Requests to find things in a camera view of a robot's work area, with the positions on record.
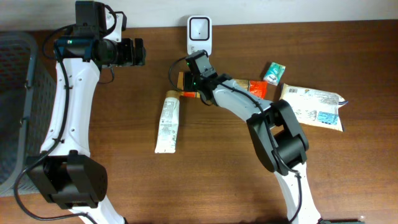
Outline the orange spaghetti package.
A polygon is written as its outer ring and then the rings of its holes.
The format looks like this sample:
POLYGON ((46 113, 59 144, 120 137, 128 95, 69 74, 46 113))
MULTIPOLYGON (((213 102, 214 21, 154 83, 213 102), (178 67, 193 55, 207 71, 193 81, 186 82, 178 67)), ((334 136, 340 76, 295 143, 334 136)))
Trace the orange spaghetti package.
MULTIPOLYGON (((257 80, 235 79, 236 83, 253 95, 264 98, 267 93, 267 82, 257 80)), ((180 72, 178 75, 177 87, 183 90, 180 94, 188 98, 200 98, 199 92, 188 91, 191 89, 192 75, 190 72, 180 72)))

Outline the teal tissue pack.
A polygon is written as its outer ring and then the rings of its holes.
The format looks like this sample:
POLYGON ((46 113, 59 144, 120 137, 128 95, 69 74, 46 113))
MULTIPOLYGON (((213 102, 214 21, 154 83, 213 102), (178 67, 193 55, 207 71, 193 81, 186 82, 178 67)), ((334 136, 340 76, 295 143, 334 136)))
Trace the teal tissue pack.
POLYGON ((285 66, 279 63, 271 62, 263 80, 268 84, 277 86, 285 72, 285 66))

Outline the white tube with gold cap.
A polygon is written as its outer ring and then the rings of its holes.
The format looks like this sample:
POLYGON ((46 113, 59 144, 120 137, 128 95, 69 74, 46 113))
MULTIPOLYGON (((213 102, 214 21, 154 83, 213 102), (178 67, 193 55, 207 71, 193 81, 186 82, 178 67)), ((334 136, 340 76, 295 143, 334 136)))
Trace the white tube with gold cap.
POLYGON ((175 90, 166 93, 159 120, 155 153, 175 153, 179 125, 180 94, 175 90))

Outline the cream food pouch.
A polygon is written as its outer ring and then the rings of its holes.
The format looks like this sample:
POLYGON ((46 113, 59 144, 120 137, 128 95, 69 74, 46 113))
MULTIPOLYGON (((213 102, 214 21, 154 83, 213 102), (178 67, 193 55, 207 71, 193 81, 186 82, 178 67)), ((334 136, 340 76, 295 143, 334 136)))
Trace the cream food pouch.
POLYGON ((348 101, 337 93, 285 83, 280 99, 289 103, 299 123, 345 131, 338 110, 348 101))

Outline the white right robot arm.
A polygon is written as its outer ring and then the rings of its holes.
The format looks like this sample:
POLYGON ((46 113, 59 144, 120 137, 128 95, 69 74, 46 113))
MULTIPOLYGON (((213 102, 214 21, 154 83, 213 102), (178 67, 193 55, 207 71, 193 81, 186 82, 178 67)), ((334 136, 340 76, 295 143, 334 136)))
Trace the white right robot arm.
POLYGON ((307 178, 309 142, 289 103, 264 100, 229 75, 218 74, 205 50, 185 60, 192 74, 192 90, 246 123, 257 158, 277 178, 289 223, 321 223, 307 178))

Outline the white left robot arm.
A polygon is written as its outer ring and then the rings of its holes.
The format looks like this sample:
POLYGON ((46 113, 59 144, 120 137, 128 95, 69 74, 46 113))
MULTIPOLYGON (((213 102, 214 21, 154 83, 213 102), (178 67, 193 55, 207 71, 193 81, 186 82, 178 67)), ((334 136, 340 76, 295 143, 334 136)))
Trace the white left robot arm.
POLYGON ((75 23, 55 40, 57 88, 49 129, 24 173, 48 203, 85 223, 125 223, 107 197, 108 175, 90 157, 88 131, 104 68, 146 62, 142 39, 122 37, 127 17, 98 1, 77 1, 75 23))

